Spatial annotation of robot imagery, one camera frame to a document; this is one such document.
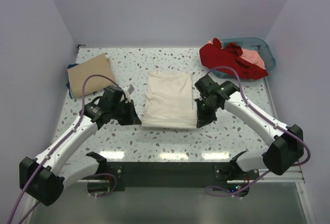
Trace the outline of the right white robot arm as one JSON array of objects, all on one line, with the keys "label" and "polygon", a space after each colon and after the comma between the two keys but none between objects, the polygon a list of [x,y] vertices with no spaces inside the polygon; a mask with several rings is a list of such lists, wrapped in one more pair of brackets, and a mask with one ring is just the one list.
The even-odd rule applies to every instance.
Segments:
[{"label": "right white robot arm", "polygon": [[303,131],[298,125],[289,127],[246,98],[241,85],[230,81],[218,84],[209,75],[195,83],[200,97],[197,106],[197,128],[217,120],[218,109],[230,112],[246,123],[266,144],[258,151],[242,151],[228,165],[231,176],[242,179],[248,171],[268,169],[283,175],[303,156]]}]

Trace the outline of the cream white t-shirt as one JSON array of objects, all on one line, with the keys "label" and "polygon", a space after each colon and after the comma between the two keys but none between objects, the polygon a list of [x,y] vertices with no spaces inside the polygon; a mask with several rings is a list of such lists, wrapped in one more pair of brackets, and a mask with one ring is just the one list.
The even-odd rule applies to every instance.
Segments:
[{"label": "cream white t-shirt", "polygon": [[147,77],[142,126],[195,129],[192,75],[187,72],[151,71]]}]

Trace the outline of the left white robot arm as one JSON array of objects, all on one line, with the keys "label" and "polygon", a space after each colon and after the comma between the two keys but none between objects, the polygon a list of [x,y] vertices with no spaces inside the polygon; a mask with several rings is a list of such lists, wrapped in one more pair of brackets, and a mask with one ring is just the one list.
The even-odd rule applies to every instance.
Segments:
[{"label": "left white robot arm", "polygon": [[46,150],[33,159],[25,157],[19,164],[20,189],[45,206],[52,205],[65,188],[80,179],[101,179],[107,172],[107,159],[88,152],[72,169],[64,169],[69,158],[105,124],[116,120],[121,126],[141,125],[131,94],[134,87],[115,85],[105,88],[102,96],[82,109],[73,124]]}]

